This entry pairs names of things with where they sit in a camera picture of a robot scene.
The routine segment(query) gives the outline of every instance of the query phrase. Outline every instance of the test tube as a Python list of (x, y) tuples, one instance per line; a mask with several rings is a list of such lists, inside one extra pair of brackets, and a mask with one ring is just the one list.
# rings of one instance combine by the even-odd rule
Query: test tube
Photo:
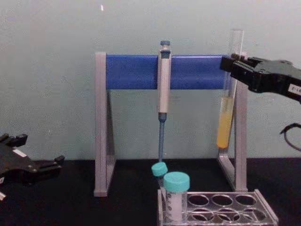
[(163, 186), (163, 177), (168, 171), (165, 162), (163, 162), (163, 161), (157, 162), (156, 164), (154, 164), (151, 167), (151, 171), (152, 171), (153, 175), (157, 178), (161, 193), (165, 200), (166, 194), (165, 194), (165, 188)]
[(171, 223), (187, 221), (187, 191), (190, 178), (186, 173), (171, 172), (164, 176), (166, 189), (166, 220)]
[[(244, 31), (232, 29), (228, 55), (240, 57)], [(229, 146), (229, 137), (231, 133), (232, 114), (234, 106), (234, 97), (236, 92), (237, 80), (230, 76), (229, 72), (225, 73), (224, 87), (222, 94), (219, 127), (217, 131), (216, 144), (219, 148), (227, 148)]]

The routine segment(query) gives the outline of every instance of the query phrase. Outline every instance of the sticker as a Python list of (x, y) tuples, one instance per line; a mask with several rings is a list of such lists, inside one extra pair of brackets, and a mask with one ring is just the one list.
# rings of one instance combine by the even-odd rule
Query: sticker
[(14, 149), (13, 152), (16, 153), (16, 154), (18, 154), (18, 155), (20, 155), (22, 158), (24, 158), (24, 157), (27, 156), (26, 154), (24, 154), (23, 152), (21, 152), (21, 151), (18, 150), (18, 149)]
[(300, 86), (290, 84), (290, 87), (288, 88), (288, 91), (301, 96), (301, 87)]

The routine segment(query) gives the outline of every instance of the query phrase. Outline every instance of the teal screw cap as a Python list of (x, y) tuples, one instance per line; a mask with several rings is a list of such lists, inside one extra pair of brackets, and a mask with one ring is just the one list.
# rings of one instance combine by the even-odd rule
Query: teal screw cap
[(165, 162), (157, 162), (151, 167), (152, 173), (155, 177), (163, 176), (167, 173), (167, 166)]
[(167, 173), (164, 176), (163, 185), (169, 192), (186, 192), (190, 187), (190, 178), (182, 172)]

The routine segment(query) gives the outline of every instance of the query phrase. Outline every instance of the black cable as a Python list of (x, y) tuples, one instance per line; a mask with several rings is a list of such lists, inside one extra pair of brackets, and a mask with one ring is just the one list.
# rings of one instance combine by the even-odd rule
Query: black cable
[(298, 124), (298, 123), (293, 123), (293, 124), (290, 124), (290, 125), (286, 126), (286, 127), (280, 132), (280, 134), (284, 134), (284, 140), (286, 141), (286, 143), (287, 143), (290, 147), (292, 147), (293, 149), (295, 149), (295, 150), (301, 152), (301, 148), (300, 148), (300, 147), (297, 147), (297, 146), (295, 146), (295, 145), (293, 145), (293, 144), (287, 139), (287, 135), (286, 135), (286, 132), (287, 132), (287, 131), (289, 131), (290, 129), (295, 128), (295, 127), (298, 127), (298, 128), (301, 129), (301, 125), (300, 125), (300, 124)]

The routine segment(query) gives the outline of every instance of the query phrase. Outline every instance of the glass test tube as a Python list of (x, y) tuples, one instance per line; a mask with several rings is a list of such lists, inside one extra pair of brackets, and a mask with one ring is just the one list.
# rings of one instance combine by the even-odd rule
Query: glass test tube
[[(232, 54), (236, 54), (236, 56), (241, 55), (243, 38), (244, 31), (239, 29), (231, 30), (228, 51), (229, 56)], [(227, 148), (229, 145), (236, 84), (237, 80), (232, 78), (229, 72), (226, 72), (216, 140), (216, 144), (219, 148)]]
[(166, 220), (172, 223), (187, 221), (187, 191), (190, 178), (186, 173), (171, 172), (164, 176), (166, 189)]
[(163, 186), (163, 177), (164, 177), (164, 175), (168, 171), (165, 162), (162, 162), (162, 161), (161, 162), (157, 162), (156, 164), (154, 164), (151, 167), (151, 171), (152, 171), (153, 175), (156, 177), (156, 179), (158, 181), (158, 184), (159, 184), (162, 196), (163, 196), (163, 198), (165, 200), (166, 192), (165, 192), (165, 188)]

